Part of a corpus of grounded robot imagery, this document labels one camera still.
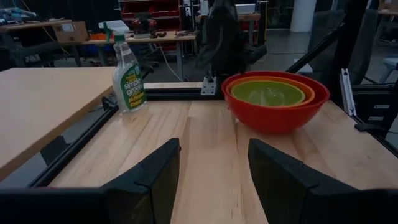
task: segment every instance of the black frame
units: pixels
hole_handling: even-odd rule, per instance
[[[333,61],[333,69],[328,76],[328,83],[326,84],[331,92],[331,99],[341,107],[342,97],[340,88],[339,73],[342,68],[348,68],[351,54],[356,43],[359,29],[361,27],[362,19],[365,13],[367,1],[350,0],[346,6],[346,17],[334,32],[319,43],[313,50],[305,54],[299,61],[293,64],[286,72],[296,73],[305,64],[314,59],[320,52],[325,50],[334,41],[338,41],[335,57]],[[223,81],[224,77],[218,77],[218,85]],[[201,88],[164,88],[164,89],[148,89],[148,101],[176,101],[176,100],[224,100],[221,93],[221,88],[217,89],[216,95],[204,96],[201,95]],[[68,147],[59,157],[53,161],[32,183],[29,187],[43,187],[47,186],[51,181],[62,171],[62,169],[84,148],[84,146],[91,140],[91,138],[102,128],[102,126],[117,112],[119,109],[117,105],[109,105],[109,100],[104,101],[105,114],[89,128],[81,138],[76,140],[70,147]],[[354,116],[353,119],[362,124],[359,117]],[[398,157],[398,150],[389,144],[381,135],[373,134],[384,147]]]

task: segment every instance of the red bowl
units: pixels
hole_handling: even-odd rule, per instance
[[[312,88],[315,98],[305,106],[290,108],[272,108],[252,105],[236,99],[226,87],[229,83],[241,78],[251,76],[273,76],[282,77],[302,82]],[[320,110],[321,106],[329,99],[328,89],[321,83],[302,75],[287,72],[255,71],[246,72],[227,78],[221,85],[225,101],[232,114],[243,124],[264,134],[285,134],[291,133],[297,128],[307,124]]]

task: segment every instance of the yellow-green bowl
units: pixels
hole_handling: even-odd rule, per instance
[[[232,87],[231,94],[247,103],[270,107],[293,107],[305,99],[304,92],[296,86],[270,80],[239,83]]]

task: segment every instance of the light wood surface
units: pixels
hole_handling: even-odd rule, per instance
[[[398,159],[354,124],[327,102],[296,132],[263,135],[237,122],[224,101],[150,101],[136,113],[117,112],[50,185],[101,186],[177,137],[172,223],[267,223],[249,171],[250,138],[359,189],[398,187]]]
[[[207,15],[199,15],[196,17],[196,22],[199,23],[202,17],[207,17]],[[258,21],[261,18],[260,13],[253,13],[253,14],[239,14],[238,20],[239,21]]]
[[[71,20],[63,19],[63,20],[50,21],[50,22],[33,22],[33,23],[27,23],[27,24],[3,25],[3,26],[0,26],[0,32],[9,32],[9,31],[21,30],[21,29],[53,26],[53,25],[58,25],[58,24],[64,24],[67,22],[71,22]]]
[[[398,16],[398,11],[391,11],[388,9],[384,9],[384,10],[380,10],[379,14],[383,15],[383,16]]]
[[[135,39],[134,37],[130,37],[126,39],[127,43],[131,44],[144,44],[144,43],[158,43],[158,42],[175,42],[175,41],[187,41],[187,40],[195,40],[195,35],[185,35],[181,37],[176,37],[175,31],[167,31],[165,37],[158,37],[158,38],[141,38]],[[81,45],[88,45],[88,44],[113,44],[114,39],[111,39],[109,42],[106,40],[89,40],[86,42],[79,43]]]
[[[145,83],[146,90],[159,88],[201,88],[202,82],[180,82],[180,83]]]
[[[113,67],[0,73],[0,180],[112,92]]]

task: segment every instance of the red shelving unit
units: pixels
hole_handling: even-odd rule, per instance
[[[119,0],[122,20],[130,21],[136,13],[149,12],[157,21],[157,31],[181,30],[179,0]],[[175,50],[174,43],[162,44],[164,50]]]

